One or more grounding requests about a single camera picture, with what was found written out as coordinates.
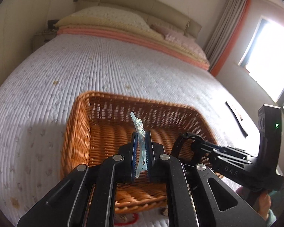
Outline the person's right hand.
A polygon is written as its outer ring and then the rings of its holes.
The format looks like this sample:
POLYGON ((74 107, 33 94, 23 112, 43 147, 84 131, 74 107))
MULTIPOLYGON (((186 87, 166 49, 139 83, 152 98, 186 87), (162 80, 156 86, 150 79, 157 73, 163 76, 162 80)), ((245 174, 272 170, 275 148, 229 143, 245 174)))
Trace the person's right hand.
POLYGON ((271 214, 271 198, 267 190, 253 192, 246 187, 239 187, 236 190, 236 193, 249 203, 266 222, 268 222, 273 214, 271 214))

